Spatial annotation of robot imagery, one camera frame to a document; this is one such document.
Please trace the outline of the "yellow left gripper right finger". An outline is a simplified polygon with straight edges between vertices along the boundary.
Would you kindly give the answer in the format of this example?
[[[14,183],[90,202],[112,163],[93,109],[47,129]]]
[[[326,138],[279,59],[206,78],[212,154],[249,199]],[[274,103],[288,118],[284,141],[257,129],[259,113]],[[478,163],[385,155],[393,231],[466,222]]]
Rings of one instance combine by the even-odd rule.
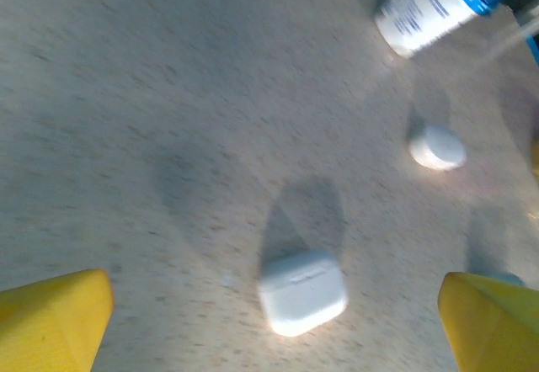
[[[451,272],[437,300],[460,371],[538,370],[538,291]]]

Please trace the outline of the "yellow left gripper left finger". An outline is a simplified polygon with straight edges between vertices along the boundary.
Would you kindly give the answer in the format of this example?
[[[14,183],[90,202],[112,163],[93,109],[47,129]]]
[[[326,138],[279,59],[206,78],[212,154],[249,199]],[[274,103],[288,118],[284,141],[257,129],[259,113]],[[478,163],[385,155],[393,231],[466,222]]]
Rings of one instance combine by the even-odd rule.
[[[90,371],[113,309],[103,269],[2,291],[1,370]]]

